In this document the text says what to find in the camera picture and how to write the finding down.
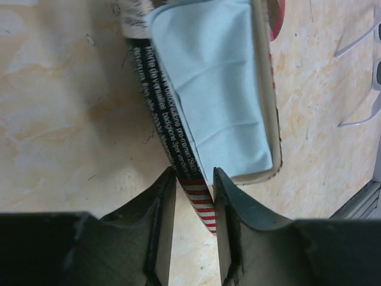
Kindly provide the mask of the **light blue cleaning cloth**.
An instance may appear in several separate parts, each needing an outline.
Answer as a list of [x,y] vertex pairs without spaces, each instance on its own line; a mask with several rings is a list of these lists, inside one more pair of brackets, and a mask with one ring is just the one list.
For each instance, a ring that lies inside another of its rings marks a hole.
[[249,1],[175,1],[148,30],[206,182],[270,170]]

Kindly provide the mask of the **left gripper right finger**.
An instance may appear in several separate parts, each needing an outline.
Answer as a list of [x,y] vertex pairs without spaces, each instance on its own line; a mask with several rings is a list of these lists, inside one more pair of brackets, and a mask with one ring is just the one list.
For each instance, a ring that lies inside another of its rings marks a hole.
[[380,220],[284,217],[214,169],[223,285],[379,285]]

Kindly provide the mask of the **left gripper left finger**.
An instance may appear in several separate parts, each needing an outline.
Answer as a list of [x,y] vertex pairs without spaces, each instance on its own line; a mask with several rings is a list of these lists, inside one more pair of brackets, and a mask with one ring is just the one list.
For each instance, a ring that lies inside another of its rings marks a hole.
[[2,285],[167,285],[176,175],[102,218],[88,212],[1,214]]

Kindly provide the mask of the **flag newsprint glasses case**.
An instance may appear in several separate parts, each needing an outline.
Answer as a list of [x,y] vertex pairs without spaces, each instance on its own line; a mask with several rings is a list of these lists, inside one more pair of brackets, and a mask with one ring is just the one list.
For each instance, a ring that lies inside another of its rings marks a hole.
[[[160,142],[194,211],[211,232],[216,232],[211,183],[205,181],[182,125],[174,96],[160,66],[148,30],[147,15],[175,1],[118,1],[123,36],[129,47],[140,88]],[[266,1],[251,4],[251,32],[256,56],[258,89],[273,166],[270,170],[231,177],[239,185],[250,185],[274,177],[283,164],[279,116],[269,43],[273,38],[267,23]]]

